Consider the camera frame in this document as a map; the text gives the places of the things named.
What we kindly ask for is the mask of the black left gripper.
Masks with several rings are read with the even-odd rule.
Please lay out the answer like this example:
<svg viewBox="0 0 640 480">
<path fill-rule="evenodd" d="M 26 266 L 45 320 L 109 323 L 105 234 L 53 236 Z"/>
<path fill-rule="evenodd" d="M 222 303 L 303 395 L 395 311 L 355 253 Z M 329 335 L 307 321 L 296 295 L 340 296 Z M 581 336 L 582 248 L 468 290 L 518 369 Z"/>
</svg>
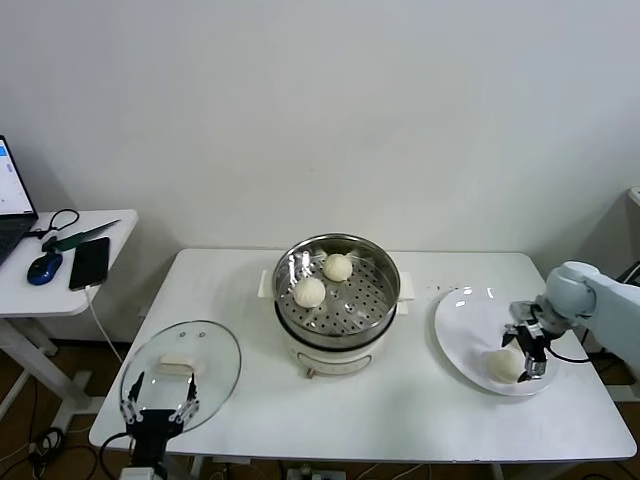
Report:
<svg viewBox="0 0 640 480">
<path fill-rule="evenodd" d="M 140 412 L 137 400 L 144 381 L 141 372 L 121 400 L 121 414 L 126 432 L 134 439 L 132 467 L 159 468 L 164 461 L 168 442 L 180 435 L 199 410 L 195 374 L 188 381 L 186 401 L 176 410 L 146 409 Z"/>
</svg>

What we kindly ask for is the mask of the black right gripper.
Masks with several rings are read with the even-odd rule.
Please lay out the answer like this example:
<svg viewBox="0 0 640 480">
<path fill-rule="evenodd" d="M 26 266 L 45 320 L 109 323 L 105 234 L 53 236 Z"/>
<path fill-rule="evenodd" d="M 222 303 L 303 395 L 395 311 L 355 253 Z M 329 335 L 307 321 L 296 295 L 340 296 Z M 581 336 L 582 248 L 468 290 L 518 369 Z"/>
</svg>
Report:
<svg viewBox="0 0 640 480">
<path fill-rule="evenodd" d="M 518 382 L 540 380 L 546 372 L 547 338 L 539 322 L 524 321 L 513 327 L 506 327 L 502 336 L 503 348 L 521 348 L 525 354 L 524 371 Z"/>
</svg>

